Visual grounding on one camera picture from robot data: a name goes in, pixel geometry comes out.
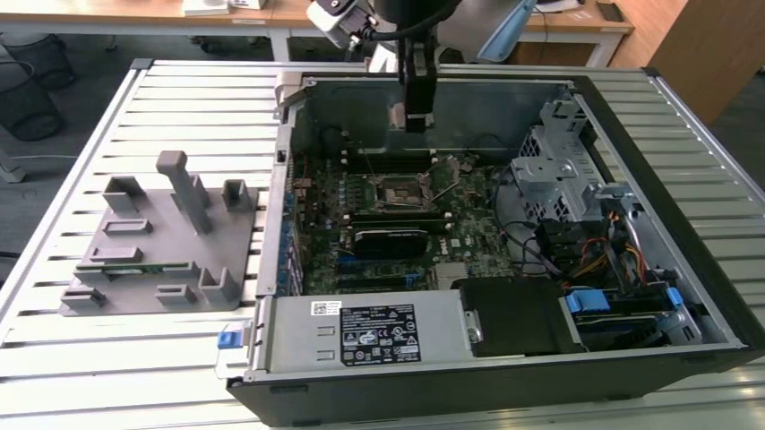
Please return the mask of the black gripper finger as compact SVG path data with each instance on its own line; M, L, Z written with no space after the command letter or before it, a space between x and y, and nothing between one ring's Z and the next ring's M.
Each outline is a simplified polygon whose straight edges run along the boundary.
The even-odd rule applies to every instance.
M404 131L423 133L432 114L436 89L436 69L430 67L419 74L415 69L402 74Z

